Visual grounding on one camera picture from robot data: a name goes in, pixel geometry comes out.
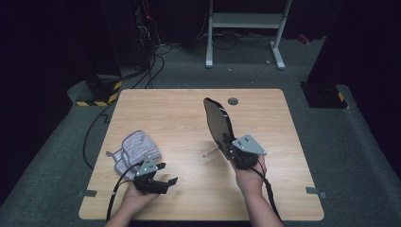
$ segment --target forearm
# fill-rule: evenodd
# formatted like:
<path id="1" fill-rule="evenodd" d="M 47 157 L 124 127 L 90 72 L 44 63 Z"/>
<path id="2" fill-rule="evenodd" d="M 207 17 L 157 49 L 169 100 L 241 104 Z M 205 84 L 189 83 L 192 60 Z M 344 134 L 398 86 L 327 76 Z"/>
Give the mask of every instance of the forearm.
<path id="1" fill-rule="evenodd" d="M 244 195 L 244 199 L 253 227 L 284 226 L 262 194 Z"/>
<path id="2" fill-rule="evenodd" d="M 106 223 L 106 227 L 122 227 L 129 226 L 132 218 L 142 210 L 142 207 L 145 206 L 141 204 L 141 202 L 122 202 L 121 206 L 115 212 L 115 214 L 110 218 L 110 220 Z"/>

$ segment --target yellow and black tape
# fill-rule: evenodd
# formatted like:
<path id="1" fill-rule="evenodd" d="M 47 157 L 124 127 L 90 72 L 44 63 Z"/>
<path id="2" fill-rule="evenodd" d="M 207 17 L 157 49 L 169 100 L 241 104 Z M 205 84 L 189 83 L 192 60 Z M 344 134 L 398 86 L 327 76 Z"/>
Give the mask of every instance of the yellow and black tape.
<path id="1" fill-rule="evenodd" d="M 118 96 L 118 90 L 121 87 L 122 82 L 119 81 L 113 87 L 112 93 L 105 100 L 77 100 L 76 103 L 79 106 L 108 106 L 115 102 Z"/>

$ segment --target dark background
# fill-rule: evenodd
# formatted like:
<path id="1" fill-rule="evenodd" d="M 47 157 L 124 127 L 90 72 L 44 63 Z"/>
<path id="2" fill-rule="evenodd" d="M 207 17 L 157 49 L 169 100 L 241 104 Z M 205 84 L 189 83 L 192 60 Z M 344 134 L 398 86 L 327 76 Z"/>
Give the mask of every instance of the dark background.
<path id="1" fill-rule="evenodd" d="M 220 11 L 271 12 L 283 6 L 283 1 L 267 2 L 217 0 L 215 3 Z M 132 67 L 142 63 L 141 55 L 124 55 L 113 45 L 118 38 L 135 36 L 136 31 L 122 26 L 113 32 L 116 24 L 109 23 L 113 20 L 107 13 L 110 8 L 124 12 L 127 23 L 133 19 L 129 10 L 123 10 L 127 8 L 108 4 L 110 1 L 106 0 L 85 1 L 85 4 L 74 0 L 2 1 L 1 202 L 68 113 L 72 102 L 67 90 L 72 85 L 102 73 L 119 75 L 122 62 Z M 149 1 L 149 8 L 161 35 L 192 44 L 202 28 L 207 9 L 204 4 L 203 0 L 159 0 Z M 328 35 L 308 82 L 346 84 L 351 88 L 377 143 L 398 176 L 401 172 L 400 9 L 395 0 L 293 1 L 284 32 L 284 38 L 289 39 L 299 34 L 310 40 Z M 131 49 L 131 54 L 139 52 L 134 41 L 124 46 Z M 122 61 L 124 56 L 135 61 Z"/>

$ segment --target white mesh piece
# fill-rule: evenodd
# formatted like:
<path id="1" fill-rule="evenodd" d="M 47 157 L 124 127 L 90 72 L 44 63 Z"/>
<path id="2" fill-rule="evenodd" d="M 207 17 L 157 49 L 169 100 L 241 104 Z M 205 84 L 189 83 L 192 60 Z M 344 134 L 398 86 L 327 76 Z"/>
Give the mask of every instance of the white mesh piece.
<path id="1" fill-rule="evenodd" d="M 143 131 L 134 131 L 123 140 L 120 150 L 115 153 L 107 151 L 106 154 L 114 158 L 114 169 L 120 175 L 130 166 L 143 161 L 146 156 L 150 157 L 154 162 L 162 158 L 162 154 L 156 145 Z M 130 170 L 126 178 L 132 181 L 138 168 L 135 167 Z"/>

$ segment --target round hole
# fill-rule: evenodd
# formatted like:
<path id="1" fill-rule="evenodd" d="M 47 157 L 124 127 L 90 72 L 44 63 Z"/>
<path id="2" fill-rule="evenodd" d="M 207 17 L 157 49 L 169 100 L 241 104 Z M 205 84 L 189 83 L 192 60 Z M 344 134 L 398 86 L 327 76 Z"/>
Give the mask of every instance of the round hole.
<path id="1" fill-rule="evenodd" d="M 228 104 L 235 106 L 236 104 L 238 104 L 238 99 L 236 99 L 235 97 L 230 97 L 228 99 Z"/>

